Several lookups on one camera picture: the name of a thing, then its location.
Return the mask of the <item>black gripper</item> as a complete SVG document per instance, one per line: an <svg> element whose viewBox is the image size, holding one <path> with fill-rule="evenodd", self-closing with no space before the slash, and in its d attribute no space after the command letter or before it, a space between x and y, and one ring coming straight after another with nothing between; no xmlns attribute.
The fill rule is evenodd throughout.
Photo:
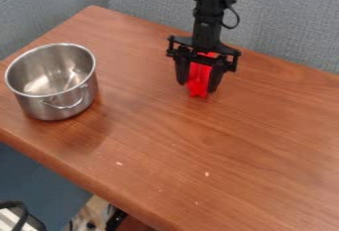
<svg viewBox="0 0 339 231"><path fill-rule="evenodd" d="M224 14L202 15L194 13L193 33L190 37L168 37L166 56L174 60L176 80L184 85L190 62L208 65L210 69L208 92L213 93L227 71L235 72L241 52L224 45L220 40Z"/></svg>

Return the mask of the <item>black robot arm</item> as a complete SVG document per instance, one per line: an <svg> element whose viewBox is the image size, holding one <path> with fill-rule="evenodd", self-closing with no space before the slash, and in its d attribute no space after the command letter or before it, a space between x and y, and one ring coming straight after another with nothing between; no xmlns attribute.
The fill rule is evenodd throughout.
<svg viewBox="0 0 339 231"><path fill-rule="evenodd" d="M168 37L166 56L174 61L176 80L190 86L194 95L217 90L227 72L237 70L241 52L222 44L221 28L233 29L240 16L237 0L194 0L190 37Z"/></svg>

